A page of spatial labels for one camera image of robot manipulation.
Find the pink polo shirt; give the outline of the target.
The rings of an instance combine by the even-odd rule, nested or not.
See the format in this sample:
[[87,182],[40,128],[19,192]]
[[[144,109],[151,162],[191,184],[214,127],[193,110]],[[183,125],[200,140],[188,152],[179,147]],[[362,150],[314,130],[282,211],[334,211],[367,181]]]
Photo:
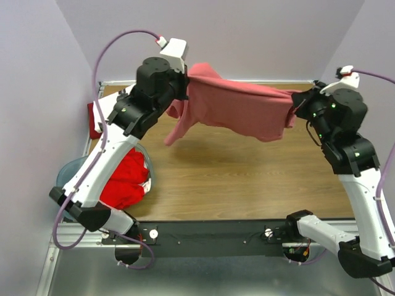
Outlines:
[[189,98],[174,100],[166,111],[177,119],[164,139],[167,146],[197,123],[228,128],[261,142],[280,140],[294,125],[293,90],[226,80],[208,63],[193,65],[188,78]]

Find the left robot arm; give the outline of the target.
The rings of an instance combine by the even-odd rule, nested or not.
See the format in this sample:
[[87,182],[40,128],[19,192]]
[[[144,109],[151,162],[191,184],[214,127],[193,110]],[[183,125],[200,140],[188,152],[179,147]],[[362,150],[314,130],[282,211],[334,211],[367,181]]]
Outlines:
[[152,128],[173,100],[187,99],[187,66],[182,57],[161,55],[145,59],[136,71],[129,94],[117,96],[102,121],[99,142],[76,175],[49,196],[85,229],[115,232],[124,244],[136,239],[135,220],[100,201],[104,186],[126,154]]

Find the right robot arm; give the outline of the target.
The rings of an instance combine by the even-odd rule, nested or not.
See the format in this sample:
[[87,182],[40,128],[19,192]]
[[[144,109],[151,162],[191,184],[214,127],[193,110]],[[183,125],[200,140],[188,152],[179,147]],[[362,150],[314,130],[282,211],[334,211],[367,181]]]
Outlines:
[[352,278],[375,278],[394,268],[394,225],[382,190],[373,144],[359,134],[367,105],[354,86],[316,81],[312,89],[292,95],[296,116],[307,120],[320,139],[325,159],[351,203],[356,236],[301,210],[286,217],[285,237],[308,238],[329,250]]

